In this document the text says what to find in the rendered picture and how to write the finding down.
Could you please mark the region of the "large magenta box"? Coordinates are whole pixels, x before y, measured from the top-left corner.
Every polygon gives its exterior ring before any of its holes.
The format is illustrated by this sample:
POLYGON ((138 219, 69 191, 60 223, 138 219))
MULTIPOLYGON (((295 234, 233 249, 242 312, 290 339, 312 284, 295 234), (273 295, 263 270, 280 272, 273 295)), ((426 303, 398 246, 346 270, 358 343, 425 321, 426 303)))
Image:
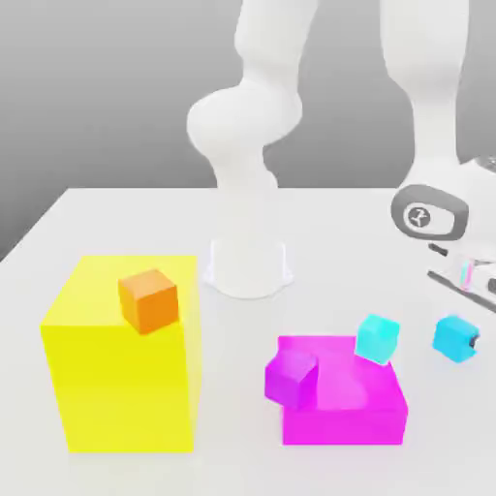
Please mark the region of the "large magenta box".
POLYGON ((278 346, 319 361, 312 401, 300 410, 282 410, 285 445, 403 442, 408 405, 391 364, 357 356, 354 336, 281 336, 278 346))

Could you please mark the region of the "small cyan cube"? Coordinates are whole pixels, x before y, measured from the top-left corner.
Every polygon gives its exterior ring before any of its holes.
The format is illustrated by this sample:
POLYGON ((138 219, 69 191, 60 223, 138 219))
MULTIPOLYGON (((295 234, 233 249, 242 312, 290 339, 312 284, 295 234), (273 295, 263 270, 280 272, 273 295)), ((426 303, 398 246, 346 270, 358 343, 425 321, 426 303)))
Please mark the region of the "small cyan cube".
POLYGON ((357 331, 355 355, 386 366, 396 350, 399 330, 396 321, 368 315, 357 331))

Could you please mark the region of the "small purple cube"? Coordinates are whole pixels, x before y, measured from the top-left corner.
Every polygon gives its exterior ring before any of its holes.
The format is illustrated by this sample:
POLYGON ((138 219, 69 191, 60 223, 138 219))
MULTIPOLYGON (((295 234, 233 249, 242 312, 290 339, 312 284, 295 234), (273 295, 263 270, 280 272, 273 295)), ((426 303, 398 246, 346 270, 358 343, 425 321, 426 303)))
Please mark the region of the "small purple cube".
POLYGON ((264 395, 286 408, 306 407, 315 395, 319 360, 298 350, 279 350, 264 370, 264 395))

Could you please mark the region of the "large yellow box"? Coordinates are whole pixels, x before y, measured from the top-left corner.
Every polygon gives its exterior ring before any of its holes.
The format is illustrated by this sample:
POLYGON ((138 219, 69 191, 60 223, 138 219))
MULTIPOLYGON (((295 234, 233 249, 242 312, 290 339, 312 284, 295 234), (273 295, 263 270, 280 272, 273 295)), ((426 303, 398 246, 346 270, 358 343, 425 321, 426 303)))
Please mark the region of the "large yellow box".
POLYGON ((191 452, 202 386, 194 256, 84 256, 41 322, 71 452, 191 452), (122 316, 119 280, 158 269, 178 320, 141 335, 122 316))

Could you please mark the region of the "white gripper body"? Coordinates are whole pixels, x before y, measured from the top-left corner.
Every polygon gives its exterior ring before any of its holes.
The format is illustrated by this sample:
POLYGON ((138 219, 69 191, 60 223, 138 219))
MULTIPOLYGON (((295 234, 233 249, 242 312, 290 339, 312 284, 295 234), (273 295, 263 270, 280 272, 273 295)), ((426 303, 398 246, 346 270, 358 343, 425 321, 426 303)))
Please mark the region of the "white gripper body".
POLYGON ((487 309, 488 311, 496 314, 496 302, 492 302, 490 299, 487 299, 482 295, 459 289, 454 284, 452 284, 452 282, 449 279, 447 279, 446 277, 444 277, 444 276, 442 276, 442 275, 440 275, 440 274, 438 274, 432 270, 427 271, 427 276, 430 279, 436 281, 437 283, 443 285, 444 287, 450 289, 451 291, 454 291, 457 294, 462 295, 462 296, 470 299, 471 301, 473 301, 477 305, 479 305, 479 306, 487 309))

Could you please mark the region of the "small blue cube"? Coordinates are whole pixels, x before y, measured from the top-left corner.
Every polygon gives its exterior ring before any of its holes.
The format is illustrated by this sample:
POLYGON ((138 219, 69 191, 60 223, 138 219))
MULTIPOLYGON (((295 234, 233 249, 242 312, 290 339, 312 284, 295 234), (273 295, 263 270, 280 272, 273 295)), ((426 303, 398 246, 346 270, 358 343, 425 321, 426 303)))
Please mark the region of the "small blue cube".
POLYGON ((480 330, 476 326, 450 315, 436 324, 432 346, 453 362, 461 363, 474 356, 469 354, 469 339, 477 333, 480 330))

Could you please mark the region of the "small orange cube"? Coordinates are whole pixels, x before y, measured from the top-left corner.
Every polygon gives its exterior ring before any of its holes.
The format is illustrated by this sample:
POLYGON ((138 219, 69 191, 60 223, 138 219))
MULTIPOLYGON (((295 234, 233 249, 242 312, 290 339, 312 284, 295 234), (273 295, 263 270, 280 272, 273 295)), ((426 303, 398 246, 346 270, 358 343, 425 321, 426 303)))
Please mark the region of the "small orange cube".
POLYGON ((177 286, 158 269, 119 279, 117 286, 122 315, 139 334, 178 320, 177 286))

